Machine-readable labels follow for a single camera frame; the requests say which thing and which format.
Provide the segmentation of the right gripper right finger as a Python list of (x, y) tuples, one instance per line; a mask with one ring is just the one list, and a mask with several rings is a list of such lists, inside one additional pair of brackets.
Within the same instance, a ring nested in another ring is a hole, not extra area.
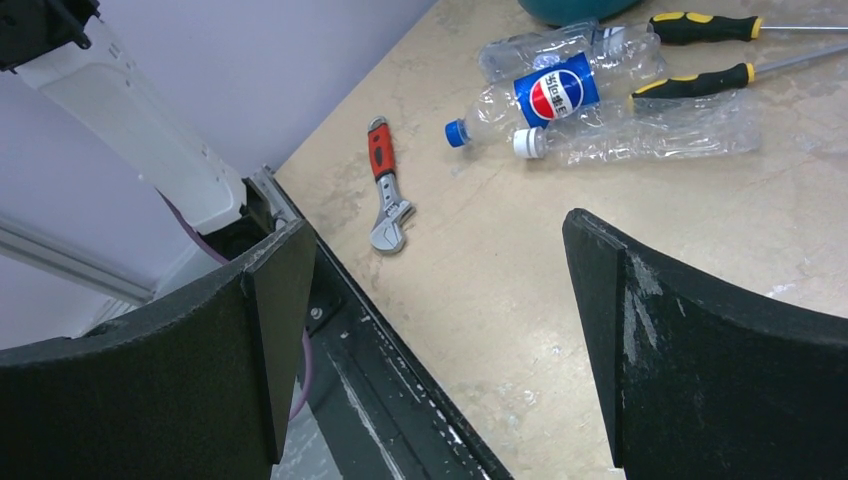
[(844, 318), (725, 282), (584, 209), (562, 234), (627, 478), (846, 477)]

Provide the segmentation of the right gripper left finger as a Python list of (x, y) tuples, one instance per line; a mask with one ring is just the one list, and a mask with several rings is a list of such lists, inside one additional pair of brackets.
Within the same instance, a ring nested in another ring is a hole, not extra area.
[(3, 350), (2, 477), (268, 478), (253, 284), (265, 240), (84, 336)]

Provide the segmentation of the crushed clear bottle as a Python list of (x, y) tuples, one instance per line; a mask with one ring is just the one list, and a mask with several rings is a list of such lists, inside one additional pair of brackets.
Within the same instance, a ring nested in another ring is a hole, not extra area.
[(756, 101), (744, 91), (602, 101), (512, 135), (517, 157), (566, 167), (735, 155), (760, 146)]

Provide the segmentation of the Pepsi bottle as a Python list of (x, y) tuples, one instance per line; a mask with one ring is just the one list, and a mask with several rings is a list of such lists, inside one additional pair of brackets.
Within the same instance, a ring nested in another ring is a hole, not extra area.
[(621, 31), (549, 66), (489, 84), (464, 117), (445, 125), (446, 140), (453, 148), (509, 143), (518, 130), (545, 128), (582, 107), (624, 98), (659, 76), (660, 47), (655, 33)]

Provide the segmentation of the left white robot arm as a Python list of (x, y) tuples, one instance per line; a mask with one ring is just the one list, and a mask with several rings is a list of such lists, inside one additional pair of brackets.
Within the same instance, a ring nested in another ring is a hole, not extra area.
[(235, 259), (275, 230), (271, 201), (165, 102), (99, 6), (2, 2), (2, 71), (20, 76), (132, 166), (210, 256)]

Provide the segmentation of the clear bottle by bin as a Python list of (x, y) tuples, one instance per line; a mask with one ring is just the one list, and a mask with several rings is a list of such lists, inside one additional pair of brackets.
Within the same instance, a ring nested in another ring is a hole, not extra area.
[(490, 84), (515, 79), (559, 63), (624, 29), (624, 26), (602, 27), (597, 20), (588, 19), (503, 38), (481, 48), (478, 67)]

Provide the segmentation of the teal plastic bin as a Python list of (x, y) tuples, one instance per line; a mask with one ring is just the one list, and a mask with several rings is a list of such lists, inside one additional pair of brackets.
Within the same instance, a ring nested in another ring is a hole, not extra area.
[(641, 0), (518, 0), (534, 20), (555, 27), (581, 20), (606, 20), (641, 3)]

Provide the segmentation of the silver adjustable wrench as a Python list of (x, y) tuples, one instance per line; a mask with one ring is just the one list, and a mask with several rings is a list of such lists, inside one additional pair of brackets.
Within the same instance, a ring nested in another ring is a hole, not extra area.
[(415, 207), (400, 194), (391, 130), (383, 116), (369, 123), (368, 156), (380, 200), (370, 244), (382, 255), (397, 254), (406, 244), (403, 225), (415, 213)]

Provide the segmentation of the yellow black pliers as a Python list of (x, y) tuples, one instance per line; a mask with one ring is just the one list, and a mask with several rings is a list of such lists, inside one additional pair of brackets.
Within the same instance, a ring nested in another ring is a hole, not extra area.
[(772, 24), (760, 16), (731, 18), (691, 11), (658, 13), (647, 25), (671, 55), (671, 71), (632, 91), (628, 102), (692, 99), (744, 89), (770, 75), (847, 54), (845, 40), (800, 52), (792, 47), (767, 60), (750, 44), (762, 37), (819, 41), (847, 37), (846, 25)]

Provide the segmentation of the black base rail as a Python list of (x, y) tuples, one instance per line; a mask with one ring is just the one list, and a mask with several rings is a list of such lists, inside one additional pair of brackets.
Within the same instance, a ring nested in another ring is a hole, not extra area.
[(256, 255), (270, 472), (303, 479), (505, 479), (503, 463), (268, 171)]

